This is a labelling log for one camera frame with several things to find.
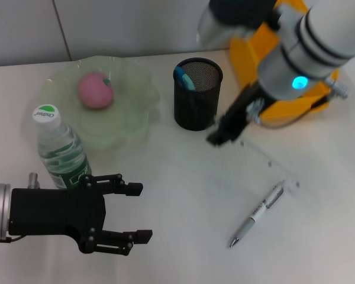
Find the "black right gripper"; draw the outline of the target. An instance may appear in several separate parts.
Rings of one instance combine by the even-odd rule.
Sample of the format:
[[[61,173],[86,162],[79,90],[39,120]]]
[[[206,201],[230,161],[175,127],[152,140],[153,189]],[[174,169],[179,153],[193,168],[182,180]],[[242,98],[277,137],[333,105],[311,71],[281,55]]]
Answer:
[[[261,112],[267,107],[267,94],[259,84],[247,85],[220,119],[218,128],[206,141],[221,146],[235,141],[247,126],[250,112]]]

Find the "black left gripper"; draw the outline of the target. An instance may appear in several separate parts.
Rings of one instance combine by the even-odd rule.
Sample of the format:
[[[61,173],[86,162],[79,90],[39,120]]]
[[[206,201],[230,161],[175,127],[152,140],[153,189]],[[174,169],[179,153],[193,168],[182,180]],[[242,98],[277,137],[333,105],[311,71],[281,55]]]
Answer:
[[[120,173],[87,175],[86,182],[74,189],[15,188],[8,233],[66,235],[75,240],[82,253],[129,255],[134,245],[147,244],[153,231],[101,232],[106,214],[103,195],[140,196],[142,190],[142,183],[126,183]]]

